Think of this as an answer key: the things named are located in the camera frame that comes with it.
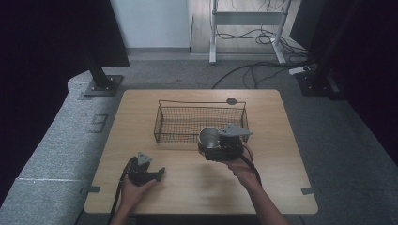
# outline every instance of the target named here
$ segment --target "table top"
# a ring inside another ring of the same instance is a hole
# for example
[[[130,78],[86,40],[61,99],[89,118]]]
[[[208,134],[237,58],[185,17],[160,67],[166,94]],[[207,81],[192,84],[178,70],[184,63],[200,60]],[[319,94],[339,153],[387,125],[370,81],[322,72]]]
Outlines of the table top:
[[[148,169],[165,167],[162,180],[134,209],[135,214],[255,214],[245,188],[225,165],[206,161],[197,142],[156,143],[159,100],[246,102],[248,144],[263,187],[283,214],[315,214],[310,182],[276,90],[129,90],[124,93],[102,153],[84,210],[109,213],[118,179],[130,158],[143,152],[153,158]]]

